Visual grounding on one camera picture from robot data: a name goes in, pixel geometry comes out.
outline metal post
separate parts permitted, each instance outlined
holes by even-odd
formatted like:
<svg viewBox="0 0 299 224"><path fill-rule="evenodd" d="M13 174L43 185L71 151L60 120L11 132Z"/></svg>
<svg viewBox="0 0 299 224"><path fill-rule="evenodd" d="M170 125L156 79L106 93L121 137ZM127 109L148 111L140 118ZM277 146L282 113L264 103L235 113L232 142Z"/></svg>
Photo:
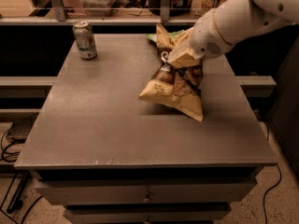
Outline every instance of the metal post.
<svg viewBox="0 0 299 224"><path fill-rule="evenodd" d="M169 13L170 13L170 0L161 0L161 11L160 11L161 21L169 21Z"/></svg>
<svg viewBox="0 0 299 224"><path fill-rule="evenodd" d="M54 6L57 21L66 21L67 14L64 9L63 0L51 0L51 2Z"/></svg>

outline brown snack bag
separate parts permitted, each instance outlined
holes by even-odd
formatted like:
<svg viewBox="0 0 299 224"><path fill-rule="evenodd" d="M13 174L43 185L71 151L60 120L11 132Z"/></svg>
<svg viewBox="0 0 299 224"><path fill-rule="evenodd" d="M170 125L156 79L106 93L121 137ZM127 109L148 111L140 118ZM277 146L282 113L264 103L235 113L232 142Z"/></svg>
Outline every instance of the brown snack bag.
<svg viewBox="0 0 299 224"><path fill-rule="evenodd" d="M176 69L167 63L167 53L175 46L174 40L161 24L157 25L157 49L162 66L153 75L139 99L174 107L184 114L202 121L203 109L198 85L202 79L202 64Z"/></svg>

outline gray tabletop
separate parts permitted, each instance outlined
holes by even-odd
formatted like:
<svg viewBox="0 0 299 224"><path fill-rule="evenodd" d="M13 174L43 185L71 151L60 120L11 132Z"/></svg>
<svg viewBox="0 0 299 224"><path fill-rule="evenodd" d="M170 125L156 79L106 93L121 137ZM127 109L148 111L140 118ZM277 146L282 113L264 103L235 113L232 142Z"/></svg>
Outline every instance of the gray tabletop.
<svg viewBox="0 0 299 224"><path fill-rule="evenodd" d="M138 100L160 63L145 35L96 35L64 62L15 167L26 170L271 164L276 157L224 56L205 61L204 120Z"/></svg>

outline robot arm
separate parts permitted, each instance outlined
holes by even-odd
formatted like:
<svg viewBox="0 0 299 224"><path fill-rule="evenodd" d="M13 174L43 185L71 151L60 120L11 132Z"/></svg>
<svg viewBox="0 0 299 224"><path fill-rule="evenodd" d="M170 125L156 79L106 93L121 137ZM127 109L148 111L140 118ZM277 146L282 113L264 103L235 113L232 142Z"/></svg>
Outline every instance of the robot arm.
<svg viewBox="0 0 299 224"><path fill-rule="evenodd" d="M168 62L186 47L195 59L219 57L248 37L299 22L298 9L299 0L228 0L196 22L190 39L170 52Z"/></svg>

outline drawer knob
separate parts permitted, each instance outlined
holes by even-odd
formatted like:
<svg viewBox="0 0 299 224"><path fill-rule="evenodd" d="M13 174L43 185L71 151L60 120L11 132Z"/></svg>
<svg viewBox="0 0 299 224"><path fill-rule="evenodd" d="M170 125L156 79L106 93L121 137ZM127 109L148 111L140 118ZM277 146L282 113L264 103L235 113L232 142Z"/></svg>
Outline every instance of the drawer knob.
<svg viewBox="0 0 299 224"><path fill-rule="evenodd" d="M152 199L150 198L150 194L147 192L145 198L142 200L143 203L151 203Z"/></svg>

